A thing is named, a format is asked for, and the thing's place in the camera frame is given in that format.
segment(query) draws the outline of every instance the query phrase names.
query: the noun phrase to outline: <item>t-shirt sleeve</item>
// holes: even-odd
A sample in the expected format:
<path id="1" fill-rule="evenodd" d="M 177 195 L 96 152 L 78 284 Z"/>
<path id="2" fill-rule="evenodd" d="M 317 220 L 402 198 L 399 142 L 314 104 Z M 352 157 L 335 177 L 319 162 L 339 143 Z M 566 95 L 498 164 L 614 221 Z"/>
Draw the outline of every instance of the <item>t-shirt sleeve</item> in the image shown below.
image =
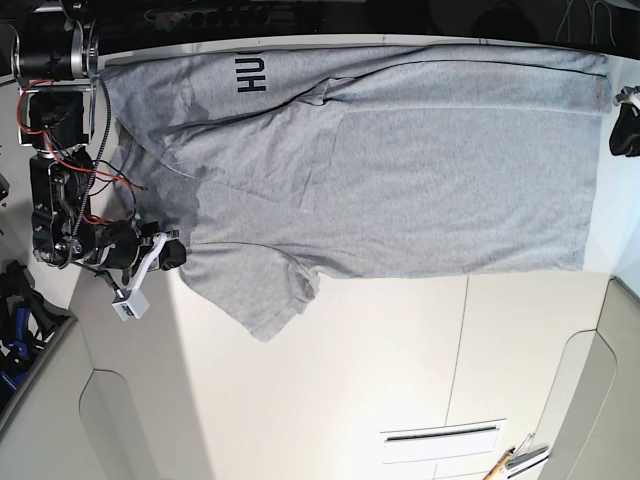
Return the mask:
<path id="1" fill-rule="evenodd" d="M 189 287 L 263 342 L 304 312 L 319 283 L 291 255 L 244 243 L 194 245 L 181 271 Z"/>

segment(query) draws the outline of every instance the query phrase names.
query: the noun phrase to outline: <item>black object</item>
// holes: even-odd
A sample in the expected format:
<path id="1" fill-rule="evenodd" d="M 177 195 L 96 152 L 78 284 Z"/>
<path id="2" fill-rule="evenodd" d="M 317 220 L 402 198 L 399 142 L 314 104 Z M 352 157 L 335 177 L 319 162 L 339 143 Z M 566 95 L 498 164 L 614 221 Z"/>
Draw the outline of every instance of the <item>black object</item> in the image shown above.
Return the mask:
<path id="1" fill-rule="evenodd" d="M 16 25 L 44 2 L 45 0 L 2 0 L 0 20 Z"/>
<path id="2" fill-rule="evenodd" d="M 41 91 L 29 100 L 31 130 L 48 129 L 63 148 L 85 144 L 89 137 L 84 133 L 84 105 L 80 92 Z M 45 150 L 42 135 L 30 135 L 34 147 Z"/>
<path id="3" fill-rule="evenodd" d="M 482 14 L 471 28 L 471 36 L 532 43 L 540 40 L 533 22 L 513 4 Z"/>
<path id="4" fill-rule="evenodd" d="M 95 19 L 96 0 L 60 0 L 60 3 L 71 20 L 89 23 Z"/>
<path id="5" fill-rule="evenodd" d="M 611 137 L 609 150 L 612 155 L 637 157 L 640 155 L 640 112 L 626 103 L 620 105 L 620 114 Z"/>
<path id="6" fill-rule="evenodd" d="M 84 148 L 75 152 L 69 162 L 85 169 L 93 166 Z M 68 239 L 78 218 L 89 174 L 70 170 L 40 153 L 31 158 L 29 166 L 33 200 L 31 225 L 36 257 L 55 266 L 64 265 L 69 258 L 82 258 L 95 246 L 97 226 L 83 222 L 73 245 Z M 90 213 L 90 205 L 87 204 L 84 215 Z"/>
<path id="7" fill-rule="evenodd" d="M 428 1 L 395 0 L 391 6 L 389 0 L 368 0 L 364 6 L 375 33 L 442 34 L 433 22 Z M 353 18 L 358 12 L 351 13 Z"/>
<path id="8" fill-rule="evenodd" d="M 25 268 L 14 261 L 0 274 L 0 345 L 9 350 L 6 355 L 0 354 L 0 410 L 26 377 L 46 340 L 70 318 L 54 312 L 55 307 L 33 289 Z M 35 334 L 29 330 L 32 315 L 38 325 Z"/>
<path id="9" fill-rule="evenodd" d="M 0 202 L 9 196 L 9 182 L 0 174 Z"/>
<path id="10" fill-rule="evenodd" d="M 30 15 L 21 25 L 17 65 L 23 78 L 73 80 L 74 30 L 65 28 L 63 12 Z"/>
<path id="11" fill-rule="evenodd" d="M 162 270 L 171 270 L 187 261 L 187 249 L 179 241 L 170 240 L 162 247 L 158 258 Z"/>
<path id="12" fill-rule="evenodd" d="M 0 340 L 3 343 L 13 342 L 16 337 L 12 315 L 9 312 L 10 297 L 18 297 L 29 307 L 43 339 L 48 338 L 69 318 L 68 315 L 54 313 L 40 292 L 32 288 L 25 276 L 25 270 L 24 265 L 14 261 L 7 266 L 5 273 L 0 274 Z"/>
<path id="13" fill-rule="evenodd" d="M 88 263 L 118 270 L 125 270 L 135 263 L 140 250 L 140 239 L 131 223 L 119 221 L 103 229 L 96 251 L 102 253 L 105 250 L 109 253 L 104 261 Z"/>

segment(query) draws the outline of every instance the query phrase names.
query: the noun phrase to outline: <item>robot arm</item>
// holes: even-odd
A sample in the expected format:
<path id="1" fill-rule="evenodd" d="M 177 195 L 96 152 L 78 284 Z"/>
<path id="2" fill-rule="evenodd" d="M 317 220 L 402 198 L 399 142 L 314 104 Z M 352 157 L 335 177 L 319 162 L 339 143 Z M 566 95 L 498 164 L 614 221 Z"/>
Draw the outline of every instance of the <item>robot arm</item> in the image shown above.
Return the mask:
<path id="1" fill-rule="evenodd" d="M 148 306 L 144 297 L 140 300 L 139 289 L 146 272 L 181 265 L 186 250 L 175 232 L 161 232 L 157 223 L 144 223 L 135 211 L 119 221 L 106 221 L 91 212 L 90 191 L 98 175 L 130 189 L 134 203 L 133 191 L 140 188 L 113 167 L 113 173 L 98 169 L 100 163 L 108 163 L 101 155 L 110 107 L 97 72 L 91 4 L 88 0 L 35 2 L 40 3 L 37 6 L 11 2 L 9 9 L 16 3 L 31 8 L 30 13 L 29 8 L 20 10 L 23 15 L 16 20 L 12 69 L 20 85 L 19 141 L 36 150 L 30 160 L 33 253 L 53 267 L 73 264 L 91 270 L 115 290 L 118 314 L 123 319 L 139 318 Z M 105 94 L 108 120 L 99 153 L 92 159 L 86 146 L 93 137 L 98 86 Z M 123 283 L 134 277 L 136 284 L 130 289 L 118 287 L 108 272 L 114 269 L 122 271 Z M 137 299 L 134 308 L 121 306 L 128 299 Z"/>

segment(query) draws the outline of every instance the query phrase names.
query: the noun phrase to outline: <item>white panel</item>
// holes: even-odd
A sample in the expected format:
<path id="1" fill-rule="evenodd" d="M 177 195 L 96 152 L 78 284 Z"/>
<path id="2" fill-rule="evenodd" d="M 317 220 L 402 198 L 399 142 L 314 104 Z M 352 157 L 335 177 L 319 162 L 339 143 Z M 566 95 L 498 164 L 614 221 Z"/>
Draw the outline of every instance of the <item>white panel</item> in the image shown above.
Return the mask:
<path id="1" fill-rule="evenodd" d="M 502 428 L 503 422 L 500 421 L 382 433 L 382 461 L 414 462 L 491 453 L 500 438 Z"/>
<path id="2" fill-rule="evenodd" d="M 608 279 L 584 272 L 471 277 L 447 424 L 506 418 L 509 428 L 495 454 L 439 462 L 436 477 L 490 470 L 536 431 L 565 345 L 597 326 Z M 579 375 L 581 364 L 573 369 Z"/>
<path id="3" fill-rule="evenodd" d="M 124 378 L 114 372 L 94 371 L 80 398 L 80 417 L 110 480 L 159 480 Z"/>
<path id="4" fill-rule="evenodd" d="M 595 331 L 577 333 L 569 339 L 562 354 L 558 373 L 544 407 L 540 424 L 529 448 L 532 452 L 541 447 L 553 449 L 562 423 L 569 411 L 573 395 L 583 374 L 584 366 L 591 350 Z M 527 475 L 526 480 L 535 480 L 542 469 L 536 469 Z"/>
<path id="5" fill-rule="evenodd" d="M 0 439 L 3 480 L 107 480 L 80 421 L 92 366 L 77 323 L 21 399 Z"/>
<path id="6" fill-rule="evenodd" d="M 387 463 L 380 480 L 432 480 L 435 473 L 436 462 Z"/>
<path id="7" fill-rule="evenodd" d="M 589 353 L 584 380 L 571 404 L 567 420 L 556 442 L 549 463 L 542 471 L 541 480 L 620 479 L 633 480 L 639 477 L 640 455 L 638 455 L 638 432 L 640 431 L 640 302 L 617 281 L 609 284 L 607 297 L 598 324 L 598 333 L 603 341 Z M 597 400 L 603 400 L 603 373 L 609 370 L 616 374 L 604 405 L 596 410 Z M 588 435 L 586 444 L 580 438 Z M 561 440 L 567 440 L 562 450 L 557 448 Z"/>
<path id="8" fill-rule="evenodd" d="M 446 478 L 446 479 L 450 479 L 450 480 L 484 480 L 484 478 L 487 476 L 489 472 L 476 472 L 476 473 L 470 473 L 468 475 L 456 475 L 455 477 L 441 477 L 440 474 L 437 472 L 436 470 L 436 477 L 435 478 Z M 518 480 L 529 480 L 526 477 L 522 477 L 519 478 Z"/>
<path id="9" fill-rule="evenodd" d="M 323 276 L 264 344 L 168 273 L 143 286 L 140 322 L 98 309 L 109 292 L 90 276 L 73 301 L 96 366 L 127 379 L 161 476 L 379 478 L 379 432 L 444 424 L 466 278 Z"/>

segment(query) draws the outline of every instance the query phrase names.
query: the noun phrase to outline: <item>wooden stick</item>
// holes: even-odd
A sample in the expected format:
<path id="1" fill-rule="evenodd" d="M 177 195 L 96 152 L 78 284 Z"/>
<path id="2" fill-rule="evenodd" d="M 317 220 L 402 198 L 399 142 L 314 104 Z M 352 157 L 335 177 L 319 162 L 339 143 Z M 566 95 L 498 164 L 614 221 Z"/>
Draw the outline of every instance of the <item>wooden stick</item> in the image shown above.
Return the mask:
<path id="1" fill-rule="evenodd" d="M 484 477 L 484 480 L 491 480 L 492 478 L 494 478 L 498 472 L 502 469 L 502 467 L 504 467 L 507 462 L 509 460 L 511 460 L 511 457 L 513 456 L 513 452 L 514 449 L 512 448 L 511 450 L 508 450 L 500 459 L 500 461 L 496 464 L 495 467 L 493 467 L 493 470 L 491 470 L 486 477 Z"/>

